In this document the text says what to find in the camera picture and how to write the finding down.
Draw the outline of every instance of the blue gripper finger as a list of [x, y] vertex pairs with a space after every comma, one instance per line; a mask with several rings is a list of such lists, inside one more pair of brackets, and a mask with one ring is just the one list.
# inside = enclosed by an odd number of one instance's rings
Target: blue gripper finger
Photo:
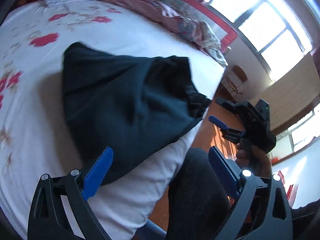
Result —
[[103, 178], [112, 164], [112, 161], [113, 151], [110, 147], [107, 147], [83, 180], [83, 190], [81, 195], [85, 201], [96, 194]]
[[209, 149], [208, 158], [227, 195], [237, 199], [240, 196], [239, 176], [234, 173], [234, 169], [230, 165], [235, 164], [235, 172], [238, 174], [240, 174], [241, 169], [236, 166], [234, 161], [226, 160], [216, 146]]
[[227, 125], [224, 122], [221, 122], [218, 118], [214, 117], [213, 115], [209, 116], [209, 121], [218, 126], [220, 129], [229, 129], [229, 127], [227, 127]]

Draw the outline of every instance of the black jacket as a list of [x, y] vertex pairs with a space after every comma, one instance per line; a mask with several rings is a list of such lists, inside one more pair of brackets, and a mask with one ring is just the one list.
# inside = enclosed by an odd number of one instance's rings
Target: black jacket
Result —
[[77, 42], [63, 67], [65, 118], [82, 159], [114, 151], [103, 184], [177, 141], [211, 102], [194, 87], [187, 57], [114, 56]]

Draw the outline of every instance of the red flower pattern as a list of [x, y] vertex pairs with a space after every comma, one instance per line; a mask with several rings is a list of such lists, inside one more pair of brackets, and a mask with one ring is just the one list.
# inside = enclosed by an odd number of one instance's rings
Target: red flower pattern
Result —
[[4, 95], [0, 95], [0, 109], [1, 109], [1, 107], [2, 107], [2, 100], [3, 100], [3, 98], [4, 98]]
[[0, 93], [5, 89], [5, 85], [7, 84], [7, 78], [3, 78], [0, 80]]
[[112, 19], [109, 19], [105, 16], [97, 16], [91, 20], [91, 22], [98, 22], [98, 23], [109, 23], [111, 21], [112, 21]]
[[122, 12], [116, 10], [115, 8], [110, 8], [110, 9], [107, 10], [107, 12], [122, 13]]
[[11, 85], [16, 85], [19, 82], [19, 77], [21, 76], [23, 72], [19, 71], [18, 73], [16, 73], [15, 75], [13, 75], [10, 79], [9, 82], [7, 84], [7, 88], [9, 88]]
[[58, 37], [58, 33], [50, 33], [46, 36], [33, 39], [29, 44], [34, 45], [35, 47], [43, 47], [51, 42], [55, 42]]
[[[18, 84], [20, 76], [22, 75], [23, 71], [19, 71], [16, 74], [12, 75], [9, 80], [8, 76], [2, 78], [0, 80], [0, 93], [2, 93], [7, 88], [14, 88], [16, 84]], [[4, 99], [4, 94], [0, 94], [0, 109], [2, 107], [2, 100]]]
[[52, 21], [55, 21], [55, 20], [59, 20], [60, 18], [65, 17], [67, 15], [68, 15], [68, 13], [55, 14], [51, 18], [49, 18], [48, 21], [52, 22]]

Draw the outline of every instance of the window frame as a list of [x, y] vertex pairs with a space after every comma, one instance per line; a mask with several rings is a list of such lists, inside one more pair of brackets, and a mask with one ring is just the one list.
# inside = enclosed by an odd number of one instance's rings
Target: window frame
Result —
[[286, 135], [289, 135], [289, 140], [290, 140], [290, 144], [291, 144], [291, 150], [292, 152], [291, 153], [294, 153], [295, 150], [294, 150], [294, 147], [296, 145], [298, 145], [299, 143], [301, 143], [302, 141], [304, 141], [306, 138], [304, 138], [303, 140], [297, 142], [297, 143], [293, 143], [293, 139], [292, 139], [292, 132], [297, 130], [298, 128], [300, 128], [302, 125], [304, 125], [307, 121], [309, 121], [314, 115], [315, 115], [315, 111], [314, 109], [312, 109], [312, 112], [311, 116], [309, 116], [306, 120], [304, 120], [301, 124], [299, 124], [297, 127], [293, 128], [292, 130], [289, 131], [289, 128], [287, 128], [286, 130], [284, 130], [282, 133], [280, 133], [279, 135], [276, 136], [276, 139], [277, 140], [280, 140], [282, 137], [285, 137]]
[[[269, 1], [269, 0], [259, 0], [256, 2], [251, 8], [246, 10], [242, 15], [240, 15], [235, 22], [231, 22], [229, 19], [227, 19], [222, 13], [217, 11], [215, 8], [213, 8], [210, 4], [213, 2], [213, 0], [209, 0], [207, 4], [207, 8], [211, 10], [213, 13], [215, 13], [217, 16], [219, 16], [221, 19], [223, 19], [226, 23], [228, 23], [233, 29], [236, 30], [238, 36], [242, 39], [242, 41], [248, 46], [248, 48], [251, 50], [251, 52], [256, 56], [256, 58], [260, 61], [262, 66], [264, 67], [265, 71], [267, 72], [269, 78], [271, 81], [274, 81], [271, 77], [271, 68], [269, 67], [266, 60], [263, 58], [262, 53], [269, 48], [286, 30], [289, 30], [292, 36], [294, 37], [297, 45], [299, 46], [301, 52], [304, 54], [305, 49], [303, 47], [303, 44], [298, 37], [298, 35], [295, 33], [289, 22], [283, 17], [283, 15], [279, 12], [279, 10]], [[239, 30], [239, 27], [259, 8], [260, 5], [263, 3], [267, 3], [271, 8], [276, 12], [277, 15], [281, 18], [281, 20], [285, 24], [285, 28], [274, 38], [272, 39], [267, 45], [265, 45], [261, 50], [257, 50], [255, 46], [249, 41], [249, 39]], [[310, 40], [311, 46], [314, 47], [314, 42], [309, 35], [308, 31], [305, 29], [306, 34]]]

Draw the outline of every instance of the wooden floor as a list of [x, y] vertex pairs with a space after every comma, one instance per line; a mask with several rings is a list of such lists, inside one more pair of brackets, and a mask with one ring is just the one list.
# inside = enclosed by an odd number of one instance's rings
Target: wooden floor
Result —
[[[222, 89], [218, 90], [215, 97], [228, 98], [228, 95], [225, 94], [224, 90]], [[217, 105], [213, 101], [191, 147], [199, 147], [205, 151], [208, 151], [211, 146], [216, 145], [225, 155], [225, 157], [229, 159], [235, 159], [235, 145], [222, 138], [222, 134], [219, 129], [208, 121], [208, 117], [210, 115], [214, 115], [229, 127], [241, 130], [243, 129], [241, 123], [233, 114], [225, 110], [223, 107]], [[169, 221], [168, 190], [157, 202], [149, 219], [165, 231], [167, 230]]]

